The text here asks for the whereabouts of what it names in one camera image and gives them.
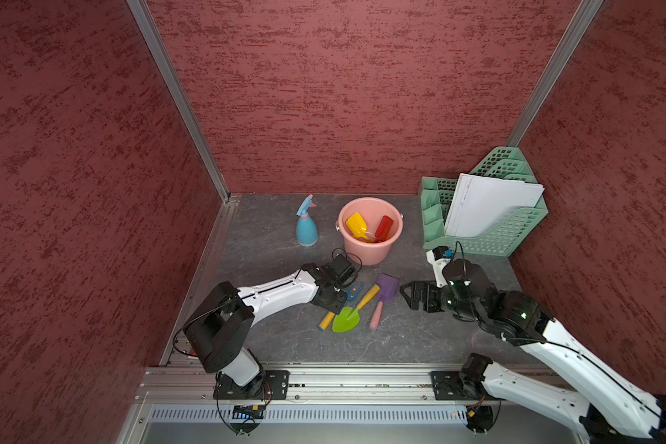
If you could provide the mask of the purple toy shovel pink handle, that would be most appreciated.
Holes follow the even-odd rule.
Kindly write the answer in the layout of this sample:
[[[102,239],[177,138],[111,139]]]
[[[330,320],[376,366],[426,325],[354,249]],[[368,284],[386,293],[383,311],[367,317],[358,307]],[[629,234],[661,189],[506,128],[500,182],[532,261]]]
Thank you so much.
[[[379,294],[377,294],[379,300],[369,324],[371,331],[376,331],[379,328],[385,304],[391,301],[399,290],[399,279],[385,273],[380,273],[376,284],[379,286]]]

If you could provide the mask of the green toy trowel yellow handle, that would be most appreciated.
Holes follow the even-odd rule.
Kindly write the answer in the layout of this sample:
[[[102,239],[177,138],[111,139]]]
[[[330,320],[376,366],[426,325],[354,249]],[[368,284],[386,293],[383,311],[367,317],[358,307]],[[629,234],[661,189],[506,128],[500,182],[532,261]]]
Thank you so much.
[[[334,333],[345,333],[357,327],[360,323],[359,312],[366,307],[366,305],[368,305],[379,292],[380,287],[375,284],[355,308],[344,307],[340,314],[334,318],[332,331]]]

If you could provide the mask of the blue toy rake yellow handle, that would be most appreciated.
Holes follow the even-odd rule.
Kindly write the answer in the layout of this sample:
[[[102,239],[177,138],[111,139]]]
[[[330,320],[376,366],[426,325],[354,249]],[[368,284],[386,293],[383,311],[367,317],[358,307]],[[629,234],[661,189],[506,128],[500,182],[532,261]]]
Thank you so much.
[[[349,287],[345,289],[347,294],[347,302],[351,303],[355,301],[363,290],[364,290],[364,283],[351,284]],[[328,312],[326,316],[322,319],[322,321],[319,323],[318,329],[321,331],[326,331],[333,322],[335,316],[336,315],[333,312]]]

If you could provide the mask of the blue pink spray bottle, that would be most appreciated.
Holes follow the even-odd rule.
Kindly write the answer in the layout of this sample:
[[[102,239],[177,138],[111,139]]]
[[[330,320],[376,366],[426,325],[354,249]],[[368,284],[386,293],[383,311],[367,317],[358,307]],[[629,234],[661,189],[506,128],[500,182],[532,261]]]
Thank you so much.
[[[300,205],[296,216],[298,218],[296,225],[296,238],[303,247],[311,247],[318,241],[318,230],[316,223],[309,215],[311,207],[315,207],[314,196],[309,194]]]

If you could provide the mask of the yellow toy shovel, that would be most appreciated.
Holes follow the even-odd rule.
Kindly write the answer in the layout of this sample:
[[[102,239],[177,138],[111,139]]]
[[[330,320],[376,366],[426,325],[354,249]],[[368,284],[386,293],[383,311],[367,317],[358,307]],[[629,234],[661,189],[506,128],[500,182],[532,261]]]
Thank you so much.
[[[345,221],[345,225],[356,240],[373,242],[373,239],[368,235],[367,223],[360,213],[355,212],[349,216]]]

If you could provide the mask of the red toy shovel wooden handle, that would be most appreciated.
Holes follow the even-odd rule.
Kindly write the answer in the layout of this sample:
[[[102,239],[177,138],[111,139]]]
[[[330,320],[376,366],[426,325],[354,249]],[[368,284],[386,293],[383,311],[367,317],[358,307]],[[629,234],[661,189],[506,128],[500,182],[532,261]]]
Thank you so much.
[[[386,242],[394,231],[395,220],[390,216],[383,216],[375,231],[375,243]]]

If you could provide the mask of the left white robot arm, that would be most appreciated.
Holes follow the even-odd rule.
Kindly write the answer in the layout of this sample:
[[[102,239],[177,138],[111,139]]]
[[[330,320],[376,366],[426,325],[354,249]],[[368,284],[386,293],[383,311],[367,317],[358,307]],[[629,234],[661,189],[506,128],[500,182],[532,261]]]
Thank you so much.
[[[323,266],[304,264],[288,276],[251,287],[221,282],[185,321],[181,332],[206,373],[220,373],[246,398],[257,397],[266,371],[245,347],[251,328],[298,305],[340,314],[347,301],[345,289],[356,281],[361,268],[359,257],[342,252]]]

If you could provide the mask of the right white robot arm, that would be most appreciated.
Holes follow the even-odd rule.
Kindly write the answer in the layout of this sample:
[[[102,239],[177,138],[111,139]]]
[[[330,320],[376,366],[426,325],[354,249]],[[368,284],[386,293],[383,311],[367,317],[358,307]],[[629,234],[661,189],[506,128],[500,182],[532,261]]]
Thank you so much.
[[[472,353],[444,387],[468,400],[510,401],[590,443],[666,443],[666,395],[619,375],[579,342],[551,310],[519,290],[498,290],[481,266],[436,259],[433,281],[400,288],[413,310],[444,313],[540,360],[569,384],[557,388]]]

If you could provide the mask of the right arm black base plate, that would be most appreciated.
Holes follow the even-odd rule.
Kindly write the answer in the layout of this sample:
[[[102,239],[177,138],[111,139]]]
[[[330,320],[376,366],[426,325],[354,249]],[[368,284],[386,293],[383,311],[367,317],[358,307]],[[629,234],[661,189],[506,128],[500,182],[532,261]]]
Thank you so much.
[[[431,371],[431,388],[436,401],[477,401],[479,397],[462,383],[459,371]]]

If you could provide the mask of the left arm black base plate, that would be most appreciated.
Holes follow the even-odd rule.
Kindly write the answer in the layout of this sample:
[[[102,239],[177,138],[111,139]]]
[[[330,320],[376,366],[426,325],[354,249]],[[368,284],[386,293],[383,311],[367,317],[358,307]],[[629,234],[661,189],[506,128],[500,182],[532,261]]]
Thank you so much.
[[[264,370],[244,386],[239,386],[231,377],[222,375],[213,390],[213,398],[218,401],[285,400],[289,389],[290,372],[286,370]]]

